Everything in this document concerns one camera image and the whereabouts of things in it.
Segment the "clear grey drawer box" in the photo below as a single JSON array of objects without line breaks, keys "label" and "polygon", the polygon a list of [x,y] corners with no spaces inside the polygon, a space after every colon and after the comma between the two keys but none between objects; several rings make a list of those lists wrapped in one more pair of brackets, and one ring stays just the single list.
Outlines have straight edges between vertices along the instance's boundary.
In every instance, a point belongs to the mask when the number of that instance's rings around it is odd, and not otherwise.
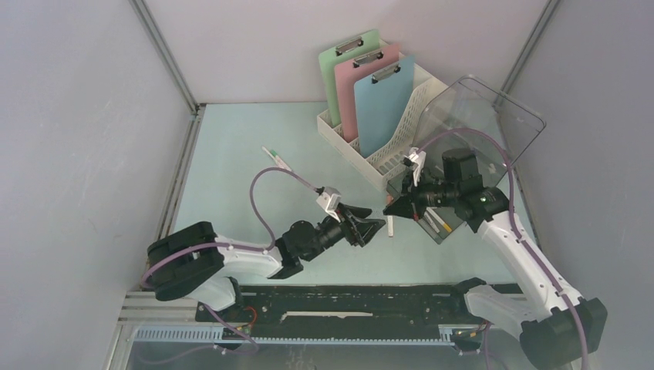
[{"label": "clear grey drawer box", "polygon": [[[410,146],[426,152],[420,181],[454,182],[455,204],[427,208],[414,221],[441,244],[453,231],[448,234],[440,225],[441,232],[436,234],[424,218],[431,216],[429,209],[456,230],[468,221],[479,221],[481,211],[502,206],[490,189],[507,187],[507,168],[516,166],[545,127],[538,113],[477,77],[458,79],[426,105]],[[471,150],[473,146],[480,150],[478,155]],[[393,178],[389,189],[394,199],[409,197],[408,176],[412,170],[404,165],[403,174]]]}]

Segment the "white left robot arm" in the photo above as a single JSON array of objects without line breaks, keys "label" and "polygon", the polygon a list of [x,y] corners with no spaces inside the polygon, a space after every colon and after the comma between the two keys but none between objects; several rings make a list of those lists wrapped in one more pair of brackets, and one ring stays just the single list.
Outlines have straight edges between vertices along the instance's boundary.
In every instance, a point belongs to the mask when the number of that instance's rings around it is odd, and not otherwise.
[{"label": "white left robot arm", "polygon": [[271,248],[230,240],[215,233],[211,222],[200,221],[148,247],[150,267],[142,285],[158,301],[192,298],[225,321],[234,321],[244,310],[238,277],[284,280],[340,241],[364,247],[386,224],[371,214],[368,208],[341,203],[335,216],[317,224],[294,222]]}]

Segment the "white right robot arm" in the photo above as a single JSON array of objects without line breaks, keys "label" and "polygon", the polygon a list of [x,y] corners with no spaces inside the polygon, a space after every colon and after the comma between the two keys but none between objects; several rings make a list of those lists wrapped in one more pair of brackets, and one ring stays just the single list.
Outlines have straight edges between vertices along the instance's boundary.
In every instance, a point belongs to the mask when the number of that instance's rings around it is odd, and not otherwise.
[{"label": "white right robot arm", "polygon": [[519,341],[537,369],[555,369],[588,357],[600,345],[608,312],[597,298],[585,299],[534,246],[511,199],[496,187],[486,187],[473,150],[458,148],[442,155],[443,177],[429,175],[424,151],[413,147],[403,159],[407,167],[400,196],[385,215],[420,219],[427,210],[446,207],[495,253],[511,272],[525,297],[521,303],[470,279],[463,292],[448,302],[453,319],[479,317]]}]

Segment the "light green cap marker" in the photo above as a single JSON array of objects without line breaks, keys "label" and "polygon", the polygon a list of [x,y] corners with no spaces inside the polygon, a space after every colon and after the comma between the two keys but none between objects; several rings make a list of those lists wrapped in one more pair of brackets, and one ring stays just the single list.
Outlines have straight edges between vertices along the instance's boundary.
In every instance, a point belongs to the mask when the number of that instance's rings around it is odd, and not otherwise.
[{"label": "light green cap marker", "polygon": [[278,167],[292,171],[292,168],[274,150],[271,150],[269,154]]}]

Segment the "white marker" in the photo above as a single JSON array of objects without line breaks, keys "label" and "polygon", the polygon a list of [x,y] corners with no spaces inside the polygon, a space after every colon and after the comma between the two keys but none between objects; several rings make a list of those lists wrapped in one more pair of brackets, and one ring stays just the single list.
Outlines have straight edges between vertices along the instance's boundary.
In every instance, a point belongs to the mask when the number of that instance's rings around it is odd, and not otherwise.
[{"label": "white marker", "polygon": [[279,158],[276,154],[273,154],[272,151],[267,149],[265,146],[262,146],[261,149],[264,151],[264,153],[271,158],[271,160],[275,163],[275,165],[279,168],[287,170],[287,166],[285,162]]}]

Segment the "white file organizer rack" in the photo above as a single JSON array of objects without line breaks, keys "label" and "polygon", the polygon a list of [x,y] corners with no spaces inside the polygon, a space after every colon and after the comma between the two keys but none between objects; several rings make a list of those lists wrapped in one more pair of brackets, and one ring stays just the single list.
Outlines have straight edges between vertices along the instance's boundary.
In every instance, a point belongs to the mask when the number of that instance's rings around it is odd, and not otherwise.
[{"label": "white file organizer rack", "polygon": [[318,115],[317,129],[319,134],[376,189],[384,191],[388,182],[403,171],[402,158],[406,155],[417,133],[420,114],[432,99],[446,89],[446,84],[415,63],[413,93],[399,125],[392,139],[368,158],[362,157],[359,153],[358,137],[347,143],[342,137],[341,125],[331,127],[329,111]]}]

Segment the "green clipboard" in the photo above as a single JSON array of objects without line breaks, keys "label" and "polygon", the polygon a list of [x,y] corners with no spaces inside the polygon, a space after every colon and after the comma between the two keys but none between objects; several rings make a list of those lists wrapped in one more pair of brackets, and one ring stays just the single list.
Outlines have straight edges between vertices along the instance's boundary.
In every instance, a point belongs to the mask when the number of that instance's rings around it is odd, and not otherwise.
[{"label": "green clipboard", "polygon": [[362,56],[379,48],[379,30],[372,29],[321,52],[318,57],[328,111],[331,118],[331,127],[341,123],[339,103],[335,86],[335,67],[347,60]]}]

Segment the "pink clipboard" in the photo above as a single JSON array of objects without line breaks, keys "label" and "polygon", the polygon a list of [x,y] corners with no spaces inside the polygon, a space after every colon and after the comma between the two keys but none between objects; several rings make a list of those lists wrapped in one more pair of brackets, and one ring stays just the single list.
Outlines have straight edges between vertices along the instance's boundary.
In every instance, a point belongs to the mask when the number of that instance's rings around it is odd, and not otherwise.
[{"label": "pink clipboard", "polygon": [[342,137],[350,143],[358,137],[354,85],[361,79],[399,61],[400,44],[385,45],[335,66],[335,87]]}]

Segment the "blue clipboard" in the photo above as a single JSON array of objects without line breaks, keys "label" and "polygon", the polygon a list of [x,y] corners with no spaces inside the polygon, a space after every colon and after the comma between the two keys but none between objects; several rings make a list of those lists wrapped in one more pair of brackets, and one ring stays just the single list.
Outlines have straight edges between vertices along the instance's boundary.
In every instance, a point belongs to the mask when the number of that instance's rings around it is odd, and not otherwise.
[{"label": "blue clipboard", "polygon": [[413,93],[415,57],[401,58],[354,84],[359,153],[368,158],[393,137]]}]

